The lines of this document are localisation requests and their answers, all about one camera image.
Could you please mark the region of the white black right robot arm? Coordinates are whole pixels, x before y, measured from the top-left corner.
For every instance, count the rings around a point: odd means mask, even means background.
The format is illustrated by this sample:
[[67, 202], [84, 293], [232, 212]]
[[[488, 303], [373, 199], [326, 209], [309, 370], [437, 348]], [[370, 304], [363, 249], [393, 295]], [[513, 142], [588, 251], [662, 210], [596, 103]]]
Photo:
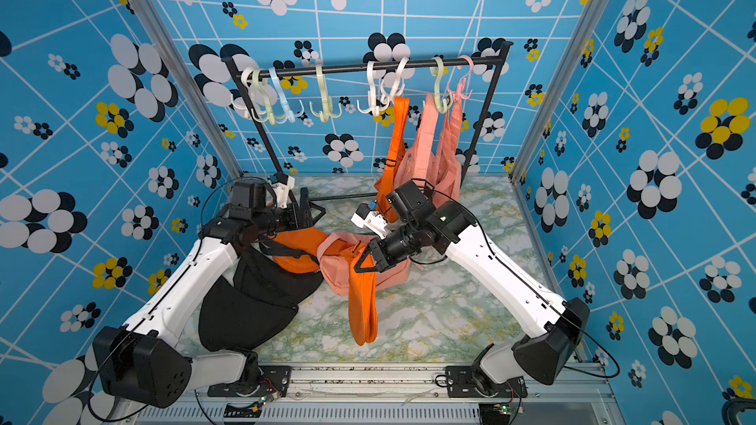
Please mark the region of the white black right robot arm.
[[383, 273], [427, 247], [458, 264], [510, 312], [524, 335], [517, 342], [492, 344], [474, 361], [472, 376], [484, 395], [511, 379], [528, 376], [550, 386], [567, 369], [569, 357], [587, 336], [590, 310], [580, 298], [567, 300], [537, 281], [485, 233], [478, 218], [446, 197], [435, 206], [436, 191], [412, 180], [388, 196], [398, 219], [389, 222], [378, 204], [362, 204], [352, 221], [374, 233], [352, 273]]

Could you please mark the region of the pink bag large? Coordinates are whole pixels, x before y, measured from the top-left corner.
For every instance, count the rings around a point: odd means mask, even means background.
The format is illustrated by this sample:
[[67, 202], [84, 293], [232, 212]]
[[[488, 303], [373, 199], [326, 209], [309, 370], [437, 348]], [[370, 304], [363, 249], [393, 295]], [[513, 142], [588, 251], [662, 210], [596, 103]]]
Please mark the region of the pink bag large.
[[435, 108], [433, 94], [427, 94], [421, 112], [421, 125], [415, 143], [407, 151], [399, 164], [394, 188], [402, 184], [427, 181], [435, 188], [437, 173], [437, 151], [445, 117]]

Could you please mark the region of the orange bag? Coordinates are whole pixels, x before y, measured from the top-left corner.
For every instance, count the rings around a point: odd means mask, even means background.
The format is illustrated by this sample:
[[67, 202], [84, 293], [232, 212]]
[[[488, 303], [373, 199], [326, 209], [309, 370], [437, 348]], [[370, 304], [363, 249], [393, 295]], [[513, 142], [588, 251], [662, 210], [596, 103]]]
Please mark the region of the orange bag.
[[358, 346], [372, 344], [378, 334], [377, 275], [368, 245], [358, 242], [348, 268], [348, 320]]
[[399, 96], [394, 101], [395, 125], [392, 134], [392, 140], [389, 145], [387, 161], [382, 176], [375, 183], [377, 190], [375, 202], [378, 209], [388, 222], [395, 222], [398, 219], [396, 212], [391, 208], [388, 201], [388, 195], [394, 191], [394, 183], [397, 178], [399, 164], [406, 153], [404, 133], [407, 125], [409, 105], [411, 101], [408, 98]]
[[328, 234], [316, 227], [279, 232], [273, 237], [261, 237], [260, 251], [271, 257], [283, 270], [296, 275], [317, 273], [319, 246]]

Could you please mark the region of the black bag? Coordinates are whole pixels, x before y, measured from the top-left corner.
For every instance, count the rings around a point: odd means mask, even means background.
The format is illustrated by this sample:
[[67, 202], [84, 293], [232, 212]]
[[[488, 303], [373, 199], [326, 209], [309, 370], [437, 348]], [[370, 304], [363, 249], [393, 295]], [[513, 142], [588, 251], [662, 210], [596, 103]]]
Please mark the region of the black bag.
[[233, 281], [220, 277], [203, 299], [202, 346], [252, 352], [285, 330], [323, 281], [319, 271], [290, 273], [256, 248], [244, 248]]

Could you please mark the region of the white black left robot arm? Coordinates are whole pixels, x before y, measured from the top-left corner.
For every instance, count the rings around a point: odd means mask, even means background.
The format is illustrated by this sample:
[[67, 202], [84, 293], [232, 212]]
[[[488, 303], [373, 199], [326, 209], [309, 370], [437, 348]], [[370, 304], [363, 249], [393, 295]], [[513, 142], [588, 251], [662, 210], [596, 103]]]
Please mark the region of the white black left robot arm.
[[263, 254], [280, 234], [311, 228], [325, 214], [293, 179], [240, 178], [220, 212], [167, 284], [123, 326], [103, 328], [93, 342], [104, 393], [166, 408], [186, 390], [220, 384], [258, 385], [256, 349], [289, 326], [322, 283], [320, 273], [296, 275]]

